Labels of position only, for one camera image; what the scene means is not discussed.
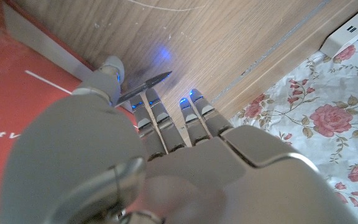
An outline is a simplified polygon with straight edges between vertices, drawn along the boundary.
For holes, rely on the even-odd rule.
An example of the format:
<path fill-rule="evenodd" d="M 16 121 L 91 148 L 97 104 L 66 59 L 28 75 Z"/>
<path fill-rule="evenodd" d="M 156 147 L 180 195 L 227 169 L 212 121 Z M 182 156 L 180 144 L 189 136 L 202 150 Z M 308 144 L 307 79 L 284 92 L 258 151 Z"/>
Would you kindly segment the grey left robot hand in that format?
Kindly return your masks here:
<path fill-rule="evenodd" d="M 130 121 L 116 109 L 123 73 L 109 57 L 26 127 L 1 223 L 357 223 L 307 157 L 233 127 L 198 90 L 180 102 L 191 146 L 152 89 Z"/>

